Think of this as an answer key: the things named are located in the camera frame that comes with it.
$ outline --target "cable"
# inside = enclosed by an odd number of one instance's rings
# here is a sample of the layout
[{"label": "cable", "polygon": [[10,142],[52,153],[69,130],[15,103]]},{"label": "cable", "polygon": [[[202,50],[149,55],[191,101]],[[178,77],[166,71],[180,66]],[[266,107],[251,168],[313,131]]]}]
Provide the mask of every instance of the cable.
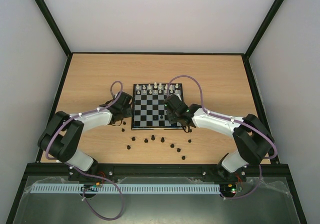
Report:
[{"label": "cable", "polygon": [[[202,110],[203,110],[205,113],[207,113],[208,115],[210,115],[210,116],[212,116],[212,117],[215,117],[215,118],[223,119],[223,120],[230,121],[230,122],[239,123],[239,124],[241,124],[241,125],[243,125],[243,126],[245,126],[245,127],[247,127],[247,128],[250,128],[252,131],[256,132],[256,133],[259,134],[261,137],[263,137],[263,138],[272,146],[273,151],[274,151],[274,154],[273,154],[272,156],[270,156],[270,157],[264,157],[263,159],[272,159],[272,158],[275,158],[275,157],[277,156],[278,151],[277,151],[277,148],[276,148],[275,144],[270,140],[270,138],[268,138],[265,134],[263,134],[262,132],[260,132],[258,129],[254,128],[253,126],[251,126],[251,125],[249,125],[249,124],[247,124],[247,123],[245,123],[245,122],[242,122],[242,121],[239,121],[239,120],[232,120],[232,121],[231,121],[231,118],[227,118],[227,117],[224,117],[224,116],[221,116],[221,115],[218,115],[218,114],[213,114],[213,113],[209,112],[208,110],[206,110],[205,105],[204,105],[204,102],[203,102],[203,101],[204,101],[204,97],[203,97],[203,92],[202,92],[201,86],[200,86],[200,84],[198,83],[198,81],[196,81],[196,80],[195,80],[194,78],[192,78],[191,76],[188,76],[188,75],[179,75],[179,76],[173,78],[173,79],[169,82],[168,87],[170,87],[171,83],[172,83],[174,80],[178,79],[178,78],[189,78],[189,79],[193,80],[193,81],[197,84],[197,86],[198,86],[198,88],[199,88],[199,91],[200,91],[201,107],[202,107]],[[169,89],[167,89],[166,93],[167,93],[167,97],[169,97]]]},{"label": "cable", "polygon": [[[121,93],[122,93],[122,90],[123,90],[123,85],[122,85],[122,83],[121,83],[120,81],[115,81],[115,82],[113,82],[112,85],[111,85],[111,87],[110,87],[110,92],[111,92],[112,97],[114,98],[114,96],[115,96],[115,95],[113,94],[113,92],[112,92],[112,88],[113,88],[113,86],[114,86],[116,83],[119,83],[120,86],[121,86],[121,88],[120,88],[120,91],[119,91],[117,97],[116,97],[111,103],[109,103],[106,107],[99,109],[99,111],[98,111],[97,109],[94,109],[94,110],[91,110],[91,111],[84,112],[84,113],[82,113],[81,115],[82,115],[82,116],[85,116],[85,115],[88,115],[88,114],[91,114],[91,113],[101,112],[101,111],[103,111],[103,110],[111,107],[111,106],[119,99],[119,97],[120,97],[120,95],[121,95]],[[47,159],[49,159],[49,160],[55,160],[55,158],[49,157],[49,150],[50,150],[52,144],[54,143],[55,139],[57,138],[57,136],[58,136],[58,134],[61,132],[61,130],[62,130],[63,128],[65,128],[65,126],[66,126],[69,122],[71,122],[73,119],[76,119],[76,118],[78,118],[78,117],[80,117],[79,114],[77,114],[77,115],[75,115],[75,116],[73,116],[73,117],[70,117],[70,118],[69,118],[68,120],[66,120],[66,121],[58,128],[58,130],[55,132],[55,134],[54,134],[53,137],[51,138],[51,140],[50,140],[50,142],[49,142],[49,144],[48,144],[48,146],[47,146],[47,148],[46,148],[46,150],[45,150],[45,157],[46,157]]]},{"label": "cable", "polygon": [[124,195],[122,194],[120,188],[117,186],[117,184],[115,184],[113,181],[109,180],[108,178],[104,178],[104,177],[100,177],[100,176],[96,176],[96,175],[91,175],[91,174],[87,174],[83,171],[81,171],[79,168],[77,167],[73,167],[73,169],[77,170],[80,174],[84,175],[84,176],[87,176],[87,177],[91,177],[91,178],[99,178],[99,179],[102,179],[102,180],[105,180],[109,183],[111,183],[112,185],[114,185],[114,187],[118,190],[119,194],[120,194],[120,198],[121,198],[121,210],[119,212],[118,215],[116,215],[114,218],[106,218],[104,216],[101,216],[99,213],[97,213],[93,207],[90,205],[90,203],[87,201],[86,197],[85,197],[85,193],[87,191],[87,189],[85,189],[83,191],[83,194],[82,194],[82,197],[83,197],[83,200],[87,203],[87,205],[89,206],[90,210],[92,211],[93,214],[95,214],[98,218],[101,218],[102,220],[105,220],[105,221],[114,221],[118,218],[120,218],[124,212],[124,209],[125,209],[125,198],[124,198]]},{"label": "cable", "polygon": [[248,192],[247,194],[244,194],[242,196],[239,196],[239,197],[233,197],[233,198],[226,198],[222,193],[220,193],[220,196],[223,197],[223,199],[227,199],[227,200],[235,200],[235,199],[240,199],[240,198],[245,198],[247,196],[249,196],[250,194],[252,194],[259,186],[260,184],[260,181],[261,181],[261,178],[262,178],[262,169],[261,169],[261,165],[259,165],[259,179],[258,179],[258,183],[256,184],[256,186],[250,191]]}]

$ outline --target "table surface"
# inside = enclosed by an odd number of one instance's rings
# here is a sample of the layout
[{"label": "table surface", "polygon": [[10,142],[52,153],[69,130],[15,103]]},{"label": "table surface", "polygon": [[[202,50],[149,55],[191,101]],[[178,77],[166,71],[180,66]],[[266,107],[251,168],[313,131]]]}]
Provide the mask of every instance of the table surface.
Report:
[{"label": "table surface", "polygon": [[[112,98],[109,90],[115,80],[120,80],[123,91],[132,95],[134,83],[168,83],[183,74],[200,83],[206,108],[230,116],[256,115],[242,57],[235,55],[74,54],[57,111],[96,109]],[[177,82],[183,85],[187,105],[200,104],[199,90],[192,80],[181,78]],[[131,118],[125,122],[119,127],[108,125],[83,133],[78,148],[99,163],[131,164],[216,164],[236,149],[232,138],[208,129],[192,128],[191,133],[131,130]],[[49,162],[44,155],[41,161]]]}]

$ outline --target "gray wall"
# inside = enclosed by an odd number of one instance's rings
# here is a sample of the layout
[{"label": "gray wall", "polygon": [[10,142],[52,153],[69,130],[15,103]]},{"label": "gray wall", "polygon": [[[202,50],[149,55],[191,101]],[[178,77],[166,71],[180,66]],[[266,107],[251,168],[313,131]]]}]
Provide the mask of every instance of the gray wall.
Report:
[{"label": "gray wall", "polygon": [[34,0],[0,0],[0,223],[52,106],[66,56]]},{"label": "gray wall", "polygon": [[319,223],[320,0],[285,0],[250,61],[280,160]]},{"label": "gray wall", "polygon": [[72,51],[245,52],[274,0],[45,0]]}]

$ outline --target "wooden table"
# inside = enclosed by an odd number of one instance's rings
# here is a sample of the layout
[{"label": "wooden table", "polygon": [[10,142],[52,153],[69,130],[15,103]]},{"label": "wooden table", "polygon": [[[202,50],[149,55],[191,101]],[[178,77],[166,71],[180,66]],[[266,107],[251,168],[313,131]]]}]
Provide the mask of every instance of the wooden table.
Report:
[{"label": "wooden table", "polygon": [[[168,83],[182,74],[201,84],[206,108],[231,116],[256,115],[241,56],[225,55],[74,54],[57,111],[78,113],[97,108],[112,98],[109,89],[115,80],[123,82],[124,92],[132,95],[134,83]],[[200,104],[193,81],[182,78],[177,82],[183,84],[187,105]],[[127,164],[216,164],[236,149],[233,139],[207,129],[193,128],[191,133],[132,131],[131,118],[125,122],[120,127],[108,125],[85,132],[78,147],[99,163]],[[155,141],[151,141],[151,135],[155,135]],[[44,155],[42,162],[48,162]]]}]

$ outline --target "black frame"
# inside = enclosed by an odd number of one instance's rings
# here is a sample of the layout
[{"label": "black frame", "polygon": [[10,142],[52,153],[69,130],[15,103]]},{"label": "black frame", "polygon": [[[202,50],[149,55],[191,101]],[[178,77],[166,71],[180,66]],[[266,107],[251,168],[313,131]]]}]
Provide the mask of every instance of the black frame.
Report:
[{"label": "black frame", "polygon": [[[55,96],[52,109],[50,112],[50,116],[48,122],[52,118],[52,116],[56,112],[56,108],[58,105],[58,101],[63,89],[63,85],[65,82],[65,78],[68,73],[68,69],[72,60],[72,55],[74,53],[94,53],[94,54],[164,54],[164,55],[240,55],[242,57],[245,72],[248,78],[248,83],[251,89],[254,105],[257,111],[258,118],[261,122],[266,126],[266,128],[270,131],[266,113],[263,107],[263,103],[259,94],[259,90],[257,87],[257,83],[249,62],[249,58],[252,55],[254,49],[258,45],[261,40],[263,34],[271,23],[273,17],[276,12],[280,8],[282,2],[284,0],[275,0],[267,13],[265,19],[263,20],[260,28],[258,29],[255,37],[253,38],[250,46],[248,47],[246,53],[180,53],[180,52],[71,52],[69,49],[65,39],[63,38],[54,18],[52,17],[46,3],[44,0],[35,0],[45,19],[47,20],[49,26],[51,27],[54,35],[56,36],[59,44],[64,50],[67,61],[65,64],[65,68],[60,80],[60,84],[57,90],[57,94]],[[51,163],[40,163],[43,151],[39,149],[35,163],[27,164],[24,175],[22,177],[20,186],[18,188],[16,197],[14,199],[14,203],[12,205],[11,211],[9,213],[9,217],[7,220],[7,224],[11,224],[14,221],[17,208],[19,206],[19,202],[21,196],[23,194],[27,178],[29,176],[68,176],[69,170],[64,164],[51,164]],[[221,180],[217,180],[217,177],[211,176],[209,172],[205,176],[203,176],[203,171],[215,167],[216,165],[144,165],[144,164],[99,164],[99,169],[108,169],[113,172],[112,179],[117,179],[120,177],[137,177],[137,176],[150,176],[150,177],[192,177],[198,178],[203,181],[215,181],[216,183],[223,183]],[[301,223],[307,223],[306,217],[304,215],[303,209],[301,207],[299,197],[297,194],[297,190],[295,188],[290,170],[288,165],[280,164],[278,156],[271,160],[271,164],[269,165],[261,165],[262,174],[264,177],[285,177],[290,189],[290,192],[293,197],[293,202],[298,214],[298,218]],[[248,166],[245,169],[246,176],[248,177],[257,177],[259,176],[259,170],[257,167]]]}]

